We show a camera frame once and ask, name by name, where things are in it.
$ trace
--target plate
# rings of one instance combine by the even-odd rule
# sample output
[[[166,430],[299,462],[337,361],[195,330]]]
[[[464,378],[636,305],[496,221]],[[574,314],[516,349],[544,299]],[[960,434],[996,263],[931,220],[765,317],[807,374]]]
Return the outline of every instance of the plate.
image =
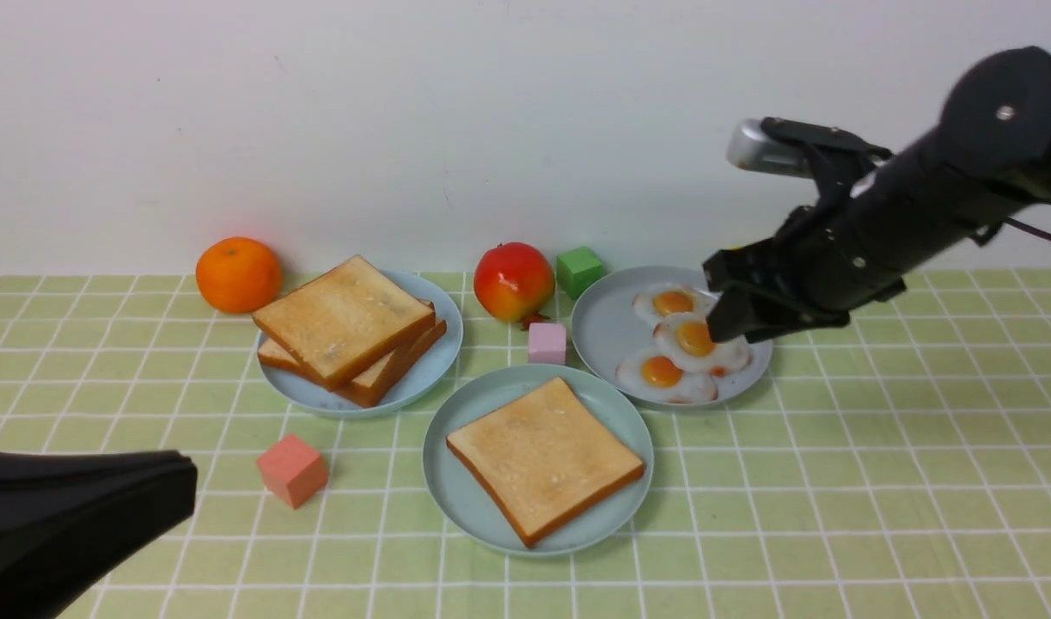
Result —
[[[673,412],[719,407],[753,387],[769,368],[769,357],[774,349],[770,341],[750,345],[751,359],[746,369],[733,375],[714,377],[720,395],[713,403],[660,403],[630,393],[616,383],[616,366],[620,362],[640,349],[654,346],[652,329],[636,317],[632,310],[632,300],[647,287],[662,283],[691,286],[709,297],[720,297],[718,294],[709,293],[704,283],[704,273],[695,269],[636,267],[605,275],[597,280],[595,285],[588,287],[577,300],[572,312],[572,345],[575,346],[583,365],[619,389],[620,393],[624,393],[633,403]]]
[[[459,345],[463,342],[463,318],[459,316],[459,307],[446,291],[438,285],[424,280],[412,273],[403,271],[380,270],[400,289],[406,290],[416,298],[426,298],[434,302],[434,310],[437,317],[446,322],[446,334],[442,334],[437,342],[427,350],[418,362],[411,368],[407,375],[392,387],[384,399],[375,407],[363,409],[349,399],[332,393],[305,380],[303,377],[294,375],[292,372],[263,366],[259,360],[257,365],[266,376],[267,383],[272,385],[281,395],[288,397],[290,403],[301,405],[301,407],[312,411],[313,414],[326,416],[326,418],[365,418],[366,416],[384,415],[394,411],[399,411],[408,404],[414,403],[427,394],[437,381],[441,379],[453,362],[459,355]],[[265,333],[259,332],[257,346],[266,342]]]
[[[494,500],[459,462],[446,438],[555,376],[561,376],[597,420],[643,459],[643,477],[600,501],[563,528],[526,549]],[[643,504],[655,473],[655,448],[639,411],[618,390],[591,373],[555,365],[512,366],[481,375],[450,395],[437,410],[421,448],[421,470],[437,507],[467,536],[495,550],[526,556],[580,551],[618,532]]]

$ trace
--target black cable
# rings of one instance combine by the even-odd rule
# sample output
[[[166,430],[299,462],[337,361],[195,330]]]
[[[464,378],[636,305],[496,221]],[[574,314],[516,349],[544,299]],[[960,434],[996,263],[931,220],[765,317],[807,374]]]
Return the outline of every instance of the black cable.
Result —
[[[1033,234],[1034,236],[1037,236],[1037,239],[1044,239],[1047,240],[1047,242],[1051,242],[1051,232],[1045,232],[1040,228],[1035,228],[1030,226],[1029,224],[1017,222],[1017,220],[1013,220],[1011,216],[1008,216],[1006,223],[1008,223],[1009,226],[1015,227],[1023,232],[1027,232],[1028,234]]]

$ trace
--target red cube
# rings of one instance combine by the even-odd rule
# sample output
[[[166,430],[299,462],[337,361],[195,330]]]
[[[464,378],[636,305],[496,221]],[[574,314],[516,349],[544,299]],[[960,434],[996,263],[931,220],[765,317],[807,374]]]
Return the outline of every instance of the red cube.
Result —
[[[329,476],[323,456],[294,434],[285,436],[262,454],[257,470],[266,488],[292,509],[298,509],[324,489]]]

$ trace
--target tangerine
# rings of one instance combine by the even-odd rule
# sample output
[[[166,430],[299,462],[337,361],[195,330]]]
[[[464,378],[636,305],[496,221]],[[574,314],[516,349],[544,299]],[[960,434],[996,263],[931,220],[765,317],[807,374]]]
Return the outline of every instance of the tangerine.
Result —
[[[204,301],[226,314],[261,310],[281,293],[281,260],[265,244],[231,236],[209,247],[195,264]]]

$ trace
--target toast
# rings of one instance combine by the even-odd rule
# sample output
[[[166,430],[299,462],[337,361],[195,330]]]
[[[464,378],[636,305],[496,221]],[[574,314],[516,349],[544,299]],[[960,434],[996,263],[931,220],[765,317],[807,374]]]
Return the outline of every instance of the toast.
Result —
[[[643,459],[554,377],[446,438],[532,549],[643,477]]]
[[[430,307],[434,306],[430,301],[423,300],[423,303]],[[349,399],[350,403],[356,404],[357,407],[364,409],[375,407],[447,332],[447,322],[438,318],[434,328],[428,329],[414,341],[406,342],[389,352],[388,355],[382,356],[355,379],[337,388],[335,393]],[[263,366],[292,372],[305,380],[315,383],[315,377],[309,376],[308,372],[300,367],[292,355],[281,348],[281,345],[272,337],[266,337],[266,342],[259,346],[257,359],[262,362]]]
[[[252,314],[309,377],[334,391],[432,328],[434,310],[360,255]]]
[[[434,309],[434,303],[431,301],[424,298],[419,298],[418,301],[420,301],[426,307],[430,307],[431,310]],[[380,375],[383,375],[384,369],[388,367],[389,362],[391,362],[393,357],[400,355],[400,350],[405,353],[414,342],[417,342],[417,337],[415,337],[412,342],[404,342],[392,350],[392,352],[387,353],[387,355],[382,356],[375,364],[372,364],[371,368],[362,372],[351,383],[372,385],[380,377]],[[266,342],[263,342],[262,345],[259,346],[257,360],[262,362],[263,366],[285,370],[286,372],[292,372],[294,375],[300,375],[305,380],[317,383],[316,377],[309,375],[310,372],[307,372],[300,365],[300,362],[294,359],[294,356],[289,355],[288,350],[285,350],[275,339],[273,339],[273,337],[266,337]]]
[[[390,355],[392,359],[384,365],[383,371],[374,380],[360,379],[360,377],[371,371],[371,369],[366,370],[363,375],[357,376],[351,383],[337,388],[335,393],[345,397],[345,399],[349,399],[350,403],[356,404],[357,407],[364,409],[375,407],[391,391],[391,388],[395,387],[399,380],[403,380],[403,377],[407,375],[407,372],[411,371],[411,368],[418,363],[418,359],[430,351],[442,334],[446,334],[447,330],[447,322],[438,318],[437,323],[434,324],[434,328],[419,334],[416,341],[410,345],[404,344],[399,348],[396,348]],[[372,366],[372,368],[376,368],[378,365],[379,362],[376,362],[376,365]]]

